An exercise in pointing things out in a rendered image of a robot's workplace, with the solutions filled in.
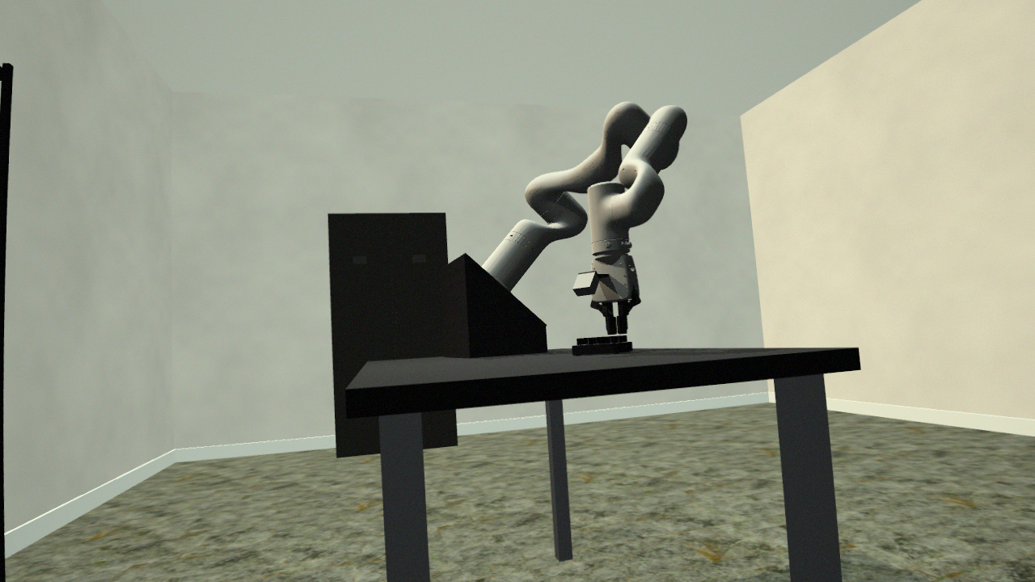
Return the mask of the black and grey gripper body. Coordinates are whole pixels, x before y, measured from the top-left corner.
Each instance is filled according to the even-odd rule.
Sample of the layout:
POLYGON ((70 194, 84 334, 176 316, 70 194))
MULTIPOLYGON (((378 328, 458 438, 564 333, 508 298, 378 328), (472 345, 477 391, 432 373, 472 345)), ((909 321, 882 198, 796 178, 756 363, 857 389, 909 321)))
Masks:
POLYGON ((596 255, 592 262, 592 270, 596 270, 598 275, 609 275, 600 279, 598 290, 596 290, 595 294, 591 295, 593 302, 631 301, 632 283, 635 285, 635 292, 640 296, 635 275, 635 261, 633 261, 632 255, 626 253, 596 255))

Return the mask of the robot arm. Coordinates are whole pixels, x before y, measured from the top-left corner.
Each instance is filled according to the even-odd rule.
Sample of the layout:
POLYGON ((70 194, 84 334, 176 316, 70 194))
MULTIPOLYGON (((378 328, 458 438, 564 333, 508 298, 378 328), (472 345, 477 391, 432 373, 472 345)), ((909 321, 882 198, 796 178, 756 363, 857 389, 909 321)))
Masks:
POLYGON ((633 101, 616 104, 594 154, 572 170, 540 175, 525 190, 529 206, 551 227, 521 220, 482 268, 511 293, 548 244, 583 232, 588 215, 568 192, 588 194, 592 255, 631 253, 629 229, 657 212, 666 194, 658 174, 676 159, 686 126, 686 112, 673 104, 651 117, 633 101), (623 162, 622 145, 631 148, 623 162), (610 182, 618 173, 619 182, 610 182))

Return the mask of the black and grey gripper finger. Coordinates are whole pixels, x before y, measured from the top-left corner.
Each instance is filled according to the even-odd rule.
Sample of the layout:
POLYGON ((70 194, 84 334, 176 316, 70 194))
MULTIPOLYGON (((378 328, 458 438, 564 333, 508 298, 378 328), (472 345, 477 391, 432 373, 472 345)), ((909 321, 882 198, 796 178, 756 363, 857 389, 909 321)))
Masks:
POLYGON ((637 305, 637 303, 641 303, 641 302, 642 301, 640 300, 640 296, 637 295, 637 292, 635 292, 635 285, 633 285, 633 288, 632 288, 632 300, 630 302, 628 302, 628 300, 627 301, 618 301, 619 316, 616 317, 616 320, 617 320, 617 332, 618 332, 618 334, 626 334, 626 332, 627 332, 626 331, 626 329, 627 329, 626 314, 629 314, 629 312, 631 312, 631 309, 633 308, 633 305, 637 305))
POLYGON ((613 313, 613 303, 603 302, 600 305, 600 303, 591 301, 590 308, 599 310, 599 312, 607 317, 607 334, 617 334, 616 317, 614 317, 613 313))

